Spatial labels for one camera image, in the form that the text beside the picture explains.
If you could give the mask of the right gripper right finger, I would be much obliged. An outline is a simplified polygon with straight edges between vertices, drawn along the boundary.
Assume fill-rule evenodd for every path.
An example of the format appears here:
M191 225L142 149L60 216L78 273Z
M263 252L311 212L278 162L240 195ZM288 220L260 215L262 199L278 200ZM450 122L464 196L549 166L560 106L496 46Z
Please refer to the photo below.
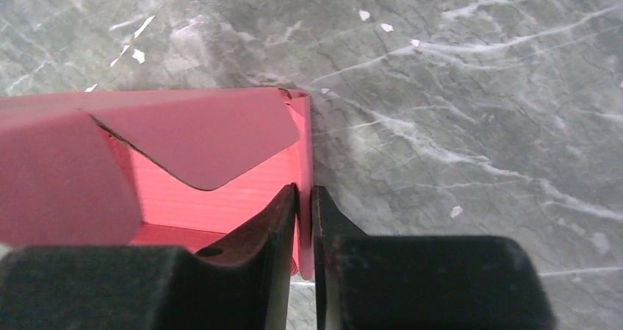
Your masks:
M311 193L319 329L553 329L527 253L494 235L365 233Z

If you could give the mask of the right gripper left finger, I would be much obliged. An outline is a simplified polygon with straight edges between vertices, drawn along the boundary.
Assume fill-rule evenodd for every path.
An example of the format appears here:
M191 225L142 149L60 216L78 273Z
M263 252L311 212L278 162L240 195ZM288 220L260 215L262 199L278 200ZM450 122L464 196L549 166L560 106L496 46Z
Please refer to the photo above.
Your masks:
M3 329L284 329L298 189L196 253L23 247L1 260Z

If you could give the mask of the red paper box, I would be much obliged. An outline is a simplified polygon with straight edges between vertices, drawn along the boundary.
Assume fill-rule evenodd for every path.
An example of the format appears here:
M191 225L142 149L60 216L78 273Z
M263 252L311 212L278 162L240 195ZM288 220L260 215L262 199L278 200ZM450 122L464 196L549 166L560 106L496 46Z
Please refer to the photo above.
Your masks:
M1 241L197 251L299 191L293 271L314 273L311 98L302 90L1 99Z

